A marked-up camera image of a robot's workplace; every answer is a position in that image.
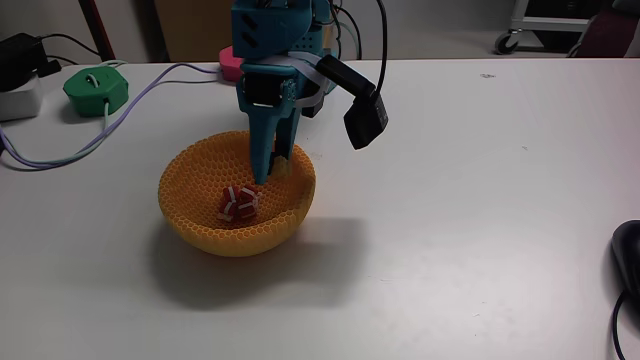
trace green device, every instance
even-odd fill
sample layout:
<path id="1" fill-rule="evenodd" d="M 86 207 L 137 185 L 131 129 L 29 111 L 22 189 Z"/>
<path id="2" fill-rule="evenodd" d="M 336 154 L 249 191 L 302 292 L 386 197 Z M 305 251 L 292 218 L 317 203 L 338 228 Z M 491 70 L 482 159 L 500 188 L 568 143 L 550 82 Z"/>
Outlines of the green device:
<path id="1" fill-rule="evenodd" d="M 95 77 L 98 87 L 89 75 Z M 64 83 L 63 89 L 73 108 L 84 117 L 103 116 L 107 102 L 111 115 L 129 100 L 129 83 L 110 66 L 80 70 Z"/>

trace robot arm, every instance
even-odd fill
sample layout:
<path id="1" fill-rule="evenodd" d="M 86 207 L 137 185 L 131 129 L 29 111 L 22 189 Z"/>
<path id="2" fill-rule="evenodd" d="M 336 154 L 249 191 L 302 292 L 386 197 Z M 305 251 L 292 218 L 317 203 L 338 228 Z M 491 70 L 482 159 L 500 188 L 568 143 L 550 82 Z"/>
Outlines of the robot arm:
<path id="1" fill-rule="evenodd" d="M 276 157 L 291 157 L 300 115 L 314 117 L 322 109 L 326 78 L 356 96 L 345 115 L 356 149 L 366 147 L 387 125 L 376 87 L 322 46 L 323 26 L 332 21 L 332 6 L 327 0 L 236 0 L 233 4 L 234 56 L 245 59 L 236 89 L 240 110 L 249 115 L 251 166 L 257 184 L 267 181 Z M 297 59 L 277 61 L 290 52 L 297 53 Z M 300 71 L 304 66 L 293 66 L 294 60 L 315 66 L 316 71 Z M 315 78 L 314 73 L 326 78 Z"/>

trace black computer mouse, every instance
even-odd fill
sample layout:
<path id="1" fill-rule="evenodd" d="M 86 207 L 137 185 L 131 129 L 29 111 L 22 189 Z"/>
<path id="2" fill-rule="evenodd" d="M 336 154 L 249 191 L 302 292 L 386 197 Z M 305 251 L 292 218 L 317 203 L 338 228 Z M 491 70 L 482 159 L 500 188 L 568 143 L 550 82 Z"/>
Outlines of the black computer mouse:
<path id="1" fill-rule="evenodd" d="M 627 221 L 613 233 L 613 254 L 631 300 L 640 304 L 640 220 Z"/>

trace yellow bowl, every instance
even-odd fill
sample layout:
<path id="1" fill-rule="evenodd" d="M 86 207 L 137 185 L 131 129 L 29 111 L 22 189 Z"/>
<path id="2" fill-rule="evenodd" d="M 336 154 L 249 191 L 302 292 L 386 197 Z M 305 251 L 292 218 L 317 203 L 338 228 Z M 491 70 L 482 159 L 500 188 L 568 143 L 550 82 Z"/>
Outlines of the yellow bowl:
<path id="1" fill-rule="evenodd" d="M 284 164 L 274 166 L 265 185 L 255 185 L 249 132 L 214 135 L 171 161 L 160 179 L 160 209 L 171 227 L 201 250 L 230 257 L 260 254 L 291 237 L 313 201 L 316 175 L 309 157 L 296 145 Z M 218 219 L 222 190 L 246 184 L 261 193 L 257 217 L 232 223 Z"/>

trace white table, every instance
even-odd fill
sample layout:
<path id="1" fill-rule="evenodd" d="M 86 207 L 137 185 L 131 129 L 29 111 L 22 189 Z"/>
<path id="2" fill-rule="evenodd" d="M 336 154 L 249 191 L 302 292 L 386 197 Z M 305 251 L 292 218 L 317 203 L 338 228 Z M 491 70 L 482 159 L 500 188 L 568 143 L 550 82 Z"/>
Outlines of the white table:
<path id="1" fill-rule="evenodd" d="M 377 79 L 378 62 L 351 65 Z M 136 95 L 166 67 L 120 70 Z M 61 89 L 77 70 L 5 125 L 31 157 L 99 132 Z M 0 167 L 0 358 L 611 359 L 609 240 L 640 217 L 640 61 L 393 61 L 383 93 L 389 127 L 363 151 L 342 90 L 301 121 L 315 201 L 253 258 L 190 247 L 157 205 L 181 150 L 247 128 L 228 85 L 157 88 L 71 166 Z"/>

